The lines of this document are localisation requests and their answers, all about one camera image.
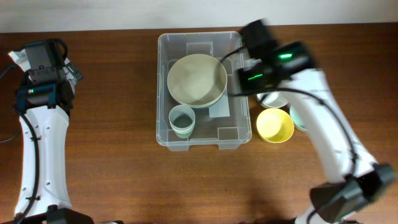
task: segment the yellow cup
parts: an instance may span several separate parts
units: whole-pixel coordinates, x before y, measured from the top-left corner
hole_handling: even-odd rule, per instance
[[[282,143],[290,139],[294,123],[288,113],[281,109],[266,109],[257,117],[257,131],[269,143]]]

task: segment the wooden table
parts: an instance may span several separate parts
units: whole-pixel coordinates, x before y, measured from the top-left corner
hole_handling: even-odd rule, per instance
[[[62,38],[85,79],[77,86],[66,141],[73,209],[96,222],[238,223],[293,218],[326,181],[305,133],[283,144],[253,137],[237,150],[194,146],[170,152],[155,140],[157,38],[164,32],[226,29],[113,30],[0,34],[6,53],[34,40]],[[283,43],[308,44],[328,75],[341,109],[379,162],[398,170],[398,24],[272,27]],[[0,137],[19,129],[10,105],[22,72],[0,80]],[[262,108],[249,99],[252,124]],[[20,191],[22,139],[0,145],[0,222],[13,218]],[[354,216],[398,220],[398,185]]]

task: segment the green led indicator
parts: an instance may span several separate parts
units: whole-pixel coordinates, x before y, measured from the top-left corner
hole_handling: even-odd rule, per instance
[[[280,55],[279,58],[280,58],[280,59],[289,59],[289,58],[291,58],[292,56],[293,56],[293,54],[283,54],[283,55]]]
[[[262,74],[255,75],[255,76],[253,76],[253,77],[251,77],[251,78],[248,78],[248,80],[252,80],[252,79],[254,79],[254,78],[258,78],[258,77],[261,77],[261,76],[262,76]]]

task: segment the beige plate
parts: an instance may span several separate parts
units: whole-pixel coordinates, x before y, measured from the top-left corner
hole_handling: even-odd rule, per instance
[[[227,80],[226,70],[217,59],[193,54],[173,65],[167,77],[167,87],[177,102],[192,108],[203,108],[223,96]]]

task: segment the white background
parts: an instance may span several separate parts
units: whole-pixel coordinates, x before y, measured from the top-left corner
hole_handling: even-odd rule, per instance
[[[398,21],[398,0],[0,0],[0,32]]]

